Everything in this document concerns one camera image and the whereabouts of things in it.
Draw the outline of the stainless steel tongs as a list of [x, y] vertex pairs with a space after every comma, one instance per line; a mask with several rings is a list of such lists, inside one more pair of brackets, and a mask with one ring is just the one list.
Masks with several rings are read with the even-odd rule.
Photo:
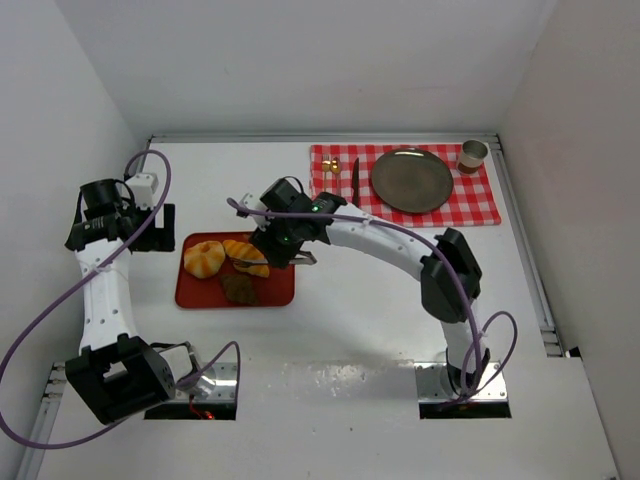
[[268, 260], [267, 257], [249, 242], [249, 236], [243, 235], [238, 239], [226, 239], [222, 242], [226, 256], [239, 267], [269, 266], [284, 269], [289, 266], [313, 266], [317, 258], [308, 251], [300, 250], [289, 260]]

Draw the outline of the orange striped croissant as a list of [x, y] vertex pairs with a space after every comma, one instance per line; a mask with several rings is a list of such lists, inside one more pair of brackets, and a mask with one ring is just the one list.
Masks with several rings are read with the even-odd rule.
[[253, 245], [233, 239], [224, 240], [222, 245], [236, 270], [260, 278], [269, 277], [266, 258]]

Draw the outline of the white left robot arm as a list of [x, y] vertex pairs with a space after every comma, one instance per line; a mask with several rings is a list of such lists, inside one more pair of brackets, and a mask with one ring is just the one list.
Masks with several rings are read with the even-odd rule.
[[161, 227], [151, 216], [157, 187], [150, 173], [81, 186], [65, 243], [86, 281], [83, 336], [67, 379], [104, 425], [175, 396], [169, 364], [135, 328], [129, 288], [133, 253], [175, 249], [174, 205], [164, 206]]

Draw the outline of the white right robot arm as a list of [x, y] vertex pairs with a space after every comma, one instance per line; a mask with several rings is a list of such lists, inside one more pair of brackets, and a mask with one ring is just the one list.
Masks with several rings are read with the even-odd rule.
[[271, 267], [311, 261], [302, 246], [317, 241], [367, 254], [407, 273], [420, 284], [424, 310], [442, 325], [447, 374], [455, 394], [470, 393], [477, 386], [490, 359], [472, 312], [482, 271], [461, 232], [448, 228], [426, 240], [341, 196], [322, 192], [310, 198], [286, 178], [261, 195], [245, 194], [237, 213], [255, 221], [250, 242]]

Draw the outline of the brown chocolate croissant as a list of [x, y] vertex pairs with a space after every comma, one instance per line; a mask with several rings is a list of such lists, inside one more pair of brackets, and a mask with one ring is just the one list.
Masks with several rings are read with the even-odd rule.
[[249, 277], [240, 274], [226, 274], [220, 277], [220, 283], [224, 296], [229, 302], [250, 306], [259, 304], [258, 296]]

